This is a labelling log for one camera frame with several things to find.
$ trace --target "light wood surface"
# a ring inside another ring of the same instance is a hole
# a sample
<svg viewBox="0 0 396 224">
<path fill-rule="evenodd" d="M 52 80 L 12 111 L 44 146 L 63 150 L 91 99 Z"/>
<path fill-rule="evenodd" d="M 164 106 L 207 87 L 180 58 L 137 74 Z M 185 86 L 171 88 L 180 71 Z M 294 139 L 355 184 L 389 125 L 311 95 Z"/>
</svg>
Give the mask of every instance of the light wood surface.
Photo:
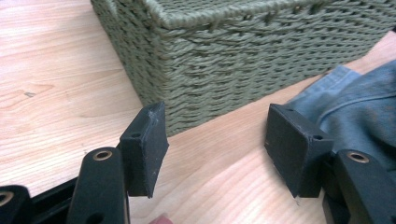
<svg viewBox="0 0 396 224">
<path fill-rule="evenodd" d="M 396 59 L 388 33 L 347 66 Z M 288 87 L 169 138 L 154 198 L 131 198 L 132 223 L 324 223 L 321 199 L 293 199 L 263 147 L 268 105 Z M 83 156 L 115 146 L 142 107 L 88 0 L 0 1 L 0 185 L 31 195 L 78 174 Z"/>
</svg>

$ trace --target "denim jeans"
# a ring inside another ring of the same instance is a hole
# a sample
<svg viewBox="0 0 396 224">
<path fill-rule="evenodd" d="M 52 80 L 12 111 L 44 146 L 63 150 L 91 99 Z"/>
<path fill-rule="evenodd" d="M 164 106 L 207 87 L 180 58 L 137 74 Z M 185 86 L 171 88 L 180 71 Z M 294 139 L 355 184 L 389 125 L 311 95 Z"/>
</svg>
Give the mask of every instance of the denim jeans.
<svg viewBox="0 0 396 224">
<path fill-rule="evenodd" d="M 396 182 L 396 61 L 364 76 L 338 66 L 287 105 L 334 138 L 333 152 L 370 154 Z"/>
</svg>

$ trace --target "black plastic part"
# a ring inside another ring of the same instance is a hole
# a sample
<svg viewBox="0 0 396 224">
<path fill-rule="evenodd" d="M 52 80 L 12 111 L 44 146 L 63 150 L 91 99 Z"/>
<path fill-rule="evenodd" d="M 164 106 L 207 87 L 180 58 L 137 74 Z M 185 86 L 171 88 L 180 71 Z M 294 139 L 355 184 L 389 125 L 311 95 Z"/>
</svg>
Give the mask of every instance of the black plastic part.
<svg viewBox="0 0 396 224">
<path fill-rule="evenodd" d="M 396 186 L 372 156 L 340 150 L 333 165 L 351 218 L 349 223 L 396 223 Z"/>
<path fill-rule="evenodd" d="M 297 111 L 271 104 L 265 148 L 293 197 L 317 198 L 319 166 L 330 157 L 333 140 Z"/>
<path fill-rule="evenodd" d="M 152 197 L 169 147 L 164 103 L 147 105 L 120 137 L 125 183 L 129 196 Z"/>
<path fill-rule="evenodd" d="M 330 161 L 324 161 L 320 165 L 318 179 L 321 186 L 326 191 L 326 195 L 335 202 L 346 207 L 346 202 L 344 200 L 343 192 L 341 192 L 340 186 L 338 184 L 337 178 L 335 177 L 334 170 L 332 169 L 333 158 Z"/>
<path fill-rule="evenodd" d="M 35 196 L 32 199 L 35 207 L 33 223 L 65 223 L 76 182 L 77 178 L 71 179 Z"/>
<path fill-rule="evenodd" d="M 0 223 L 26 224 L 33 218 L 33 206 L 26 187 L 10 185 L 0 188 Z"/>
<path fill-rule="evenodd" d="M 122 158 L 114 147 L 88 153 L 81 164 L 68 224 L 129 223 Z"/>
<path fill-rule="evenodd" d="M 323 198 L 323 212 L 327 224 L 347 224 L 350 214 L 347 207 L 333 200 L 327 193 Z"/>
</svg>

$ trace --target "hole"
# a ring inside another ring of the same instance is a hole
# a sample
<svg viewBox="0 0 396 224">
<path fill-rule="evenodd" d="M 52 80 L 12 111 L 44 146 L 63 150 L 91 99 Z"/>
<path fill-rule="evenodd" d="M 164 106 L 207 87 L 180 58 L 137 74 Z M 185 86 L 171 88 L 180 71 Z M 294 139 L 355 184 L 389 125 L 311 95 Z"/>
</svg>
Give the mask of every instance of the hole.
<svg viewBox="0 0 396 224">
<path fill-rule="evenodd" d="M 93 155 L 93 159 L 95 161 L 105 161 L 110 158 L 112 154 L 113 153 L 108 150 L 99 151 L 95 155 Z"/>
<path fill-rule="evenodd" d="M 140 137 L 140 133 L 133 133 L 131 134 L 131 137 Z"/>
<path fill-rule="evenodd" d="M 14 197 L 14 193 L 11 191 L 0 191 L 0 207 L 9 203 Z"/>
<path fill-rule="evenodd" d="M 314 135 L 313 137 L 314 137 L 314 139 L 317 139 L 317 140 L 322 140 L 323 139 L 323 137 L 321 135 Z"/>
<path fill-rule="evenodd" d="M 361 163 L 367 163 L 369 162 L 369 159 L 365 157 L 364 155 L 358 153 L 358 152 L 348 152 L 347 156 L 352 159 L 353 161 L 361 162 Z"/>
<path fill-rule="evenodd" d="M 87 224 L 98 224 L 101 223 L 104 219 L 103 214 L 101 213 L 95 213 L 91 215 L 90 217 L 87 218 L 87 221 L 85 223 Z"/>
</svg>

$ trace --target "green wicker basket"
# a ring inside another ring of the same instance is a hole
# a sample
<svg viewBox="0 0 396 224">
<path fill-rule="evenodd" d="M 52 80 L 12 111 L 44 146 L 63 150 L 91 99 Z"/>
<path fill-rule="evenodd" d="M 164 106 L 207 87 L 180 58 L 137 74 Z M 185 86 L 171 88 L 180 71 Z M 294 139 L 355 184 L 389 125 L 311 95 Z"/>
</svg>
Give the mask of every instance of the green wicker basket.
<svg viewBox="0 0 396 224">
<path fill-rule="evenodd" d="M 365 54 L 394 0 L 92 0 L 143 105 L 168 135 Z"/>
</svg>

